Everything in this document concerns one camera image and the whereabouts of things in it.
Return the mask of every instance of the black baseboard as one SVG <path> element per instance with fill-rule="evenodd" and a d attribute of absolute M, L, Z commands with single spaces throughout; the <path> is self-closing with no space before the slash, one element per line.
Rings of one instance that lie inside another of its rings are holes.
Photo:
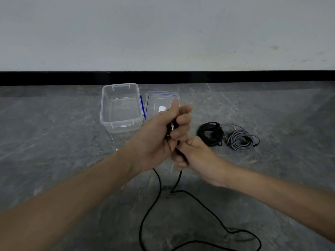
<path fill-rule="evenodd" d="M 0 85 L 335 81 L 335 71 L 0 72 Z"/>

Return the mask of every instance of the gray cable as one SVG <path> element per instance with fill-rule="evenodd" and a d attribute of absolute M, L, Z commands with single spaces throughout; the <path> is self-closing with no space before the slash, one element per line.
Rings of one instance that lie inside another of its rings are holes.
<path fill-rule="evenodd" d="M 235 130 L 232 132 L 224 131 L 224 126 L 232 125 L 239 127 L 240 130 Z M 260 139 L 256 135 L 249 134 L 244 128 L 233 123 L 226 123 L 221 126 L 223 130 L 223 137 L 225 143 L 232 148 L 234 151 L 245 151 L 259 144 Z"/>

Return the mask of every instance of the forearm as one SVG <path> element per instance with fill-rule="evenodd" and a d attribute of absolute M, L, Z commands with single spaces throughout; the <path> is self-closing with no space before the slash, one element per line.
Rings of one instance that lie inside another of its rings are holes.
<path fill-rule="evenodd" d="M 226 184 L 250 195 L 335 242 L 335 196 L 332 193 L 230 166 Z"/>
<path fill-rule="evenodd" d="M 45 250 L 107 194 L 137 174 L 122 148 L 83 173 L 0 215 L 0 250 Z"/>

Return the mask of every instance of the hand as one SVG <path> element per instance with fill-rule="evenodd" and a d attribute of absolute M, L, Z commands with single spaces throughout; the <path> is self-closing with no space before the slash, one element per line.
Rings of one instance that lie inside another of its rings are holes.
<path fill-rule="evenodd" d="M 180 143 L 177 148 L 188 160 L 187 163 L 182 156 L 176 152 L 172 153 L 171 158 L 179 171 L 189 166 L 210 184 L 227 187 L 224 179 L 232 166 L 216 156 L 200 137 L 191 137 L 185 143 Z"/>
<path fill-rule="evenodd" d="M 135 162 L 140 172 L 153 169 L 168 158 L 177 146 L 177 141 L 186 141 L 190 129 L 192 105 L 179 107 L 178 100 L 173 100 L 168 111 L 161 111 L 127 143 L 135 152 Z M 179 127 L 166 137 L 167 125 L 175 118 Z"/>

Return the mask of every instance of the left hand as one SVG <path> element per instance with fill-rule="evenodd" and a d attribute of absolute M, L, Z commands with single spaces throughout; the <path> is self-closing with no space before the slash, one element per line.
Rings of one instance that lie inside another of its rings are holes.
<path fill-rule="evenodd" d="M 173 100 L 168 111 L 161 111 L 147 122 L 127 143 L 134 155 L 135 167 L 144 172 L 160 165 L 177 146 L 177 141 L 186 141 L 190 129 L 192 105 L 179 107 L 177 99 Z M 175 118 L 179 127 L 166 137 L 167 125 Z"/>

